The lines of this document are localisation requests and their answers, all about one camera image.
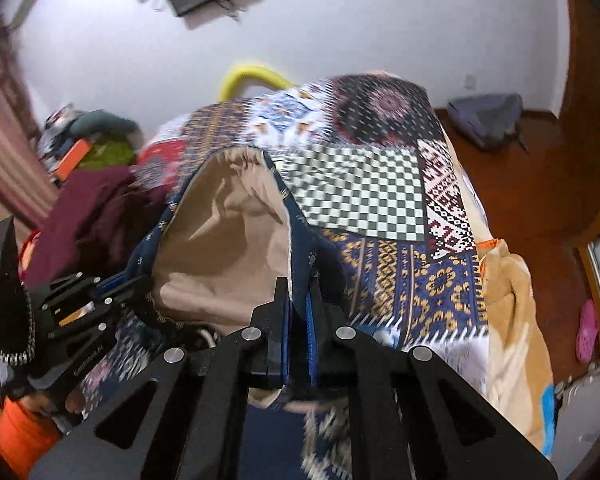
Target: blue strap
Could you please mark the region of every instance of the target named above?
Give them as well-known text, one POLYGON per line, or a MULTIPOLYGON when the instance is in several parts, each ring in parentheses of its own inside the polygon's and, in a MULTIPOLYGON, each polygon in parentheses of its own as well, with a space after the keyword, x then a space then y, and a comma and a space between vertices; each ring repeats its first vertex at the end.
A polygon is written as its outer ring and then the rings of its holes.
POLYGON ((106 280, 102 280, 96 286, 96 292, 100 296, 104 296, 110 290, 113 290, 117 286, 122 285, 123 283, 125 283, 125 281, 126 281, 125 273, 124 272, 119 272, 117 274, 114 274, 110 278, 107 278, 106 280))
POLYGON ((287 295, 282 313, 282 382, 288 384, 289 377, 289 335, 291 333, 291 301, 287 295))
POLYGON ((306 359, 312 386, 318 383, 317 342, 315 340, 314 308, 311 295, 306 294, 306 359))

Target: silver bolt head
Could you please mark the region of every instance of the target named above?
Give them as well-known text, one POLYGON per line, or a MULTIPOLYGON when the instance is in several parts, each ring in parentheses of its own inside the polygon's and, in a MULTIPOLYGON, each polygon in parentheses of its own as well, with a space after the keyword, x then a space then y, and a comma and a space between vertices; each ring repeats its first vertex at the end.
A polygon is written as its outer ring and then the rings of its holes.
POLYGON ((350 326, 341 326, 336 330, 336 336, 340 339, 353 339, 356 336, 356 330, 350 326))
POLYGON ((241 335, 242 339, 245 339, 246 341, 255 341, 262 335, 262 332, 259 328, 256 328, 254 326, 248 326, 247 328, 242 330, 241 335))
POLYGON ((184 350, 182 348, 169 348, 162 356, 168 363, 177 363, 182 361, 184 350))
POLYGON ((426 346, 416 346, 416 348, 413 349, 413 356, 418 361, 426 362, 433 357, 433 352, 430 348, 427 348, 426 346))

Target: green cloth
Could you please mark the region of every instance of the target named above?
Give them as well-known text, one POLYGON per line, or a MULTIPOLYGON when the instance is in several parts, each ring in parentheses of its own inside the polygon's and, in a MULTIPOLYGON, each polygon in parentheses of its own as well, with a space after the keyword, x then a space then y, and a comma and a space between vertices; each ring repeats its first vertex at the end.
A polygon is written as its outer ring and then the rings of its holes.
POLYGON ((103 135, 78 164, 78 168, 100 170, 110 166, 129 166, 136 154, 126 139, 116 135, 103 135))

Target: wooden floor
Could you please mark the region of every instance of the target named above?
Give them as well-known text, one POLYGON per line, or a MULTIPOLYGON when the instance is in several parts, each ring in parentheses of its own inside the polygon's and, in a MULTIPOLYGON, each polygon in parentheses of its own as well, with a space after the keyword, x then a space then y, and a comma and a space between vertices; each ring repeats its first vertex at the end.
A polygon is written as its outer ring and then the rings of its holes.
POLYGON ((517 143, 482 153, 443 124, 460 163, 487 211, 491 233, 504 238, 530 271, 538 325, 549 349, 555 381, 586 373, 575 356, 580 308, 589 289, 573 240, 600 208, 596 173, 581 163, 578 147, 557 123, 523 118, 530 153, 517 143))

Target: red and white patterned fabric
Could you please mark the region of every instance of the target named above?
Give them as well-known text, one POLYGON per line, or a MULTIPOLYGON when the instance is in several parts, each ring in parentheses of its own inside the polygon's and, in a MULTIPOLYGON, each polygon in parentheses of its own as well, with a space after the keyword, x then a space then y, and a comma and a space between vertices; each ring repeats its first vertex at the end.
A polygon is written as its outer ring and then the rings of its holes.
POLYGON ((187 144, 184 127, 190 117, 191 114, 180 115, 163 124, 142 147, 132 168, 140 186, 153 189, 173 185, 187 144))
POLYGON ((458 180, 444 140, 418 140, 429 223, 429 254, 437 260, 475 247, 458 180))

